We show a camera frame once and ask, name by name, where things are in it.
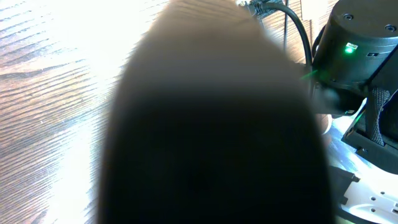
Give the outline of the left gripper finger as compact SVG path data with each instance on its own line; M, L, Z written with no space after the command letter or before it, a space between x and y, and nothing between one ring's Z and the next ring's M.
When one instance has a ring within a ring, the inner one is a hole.
M306 71L231 1L171 1L133 53L99 223L334 223Z

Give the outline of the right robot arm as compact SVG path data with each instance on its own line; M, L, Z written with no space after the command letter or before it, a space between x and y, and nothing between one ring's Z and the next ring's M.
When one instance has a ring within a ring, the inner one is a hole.
M341 140L382 170L371 183L396 203L397 1L338 1L312 52L320 111L355 115Z

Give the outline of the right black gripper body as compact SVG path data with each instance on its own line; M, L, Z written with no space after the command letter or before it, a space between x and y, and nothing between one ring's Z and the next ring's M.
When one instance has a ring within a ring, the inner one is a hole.
M373 194L397 200L397 95L373 89L368 96L330 90L332 166L357 176Z

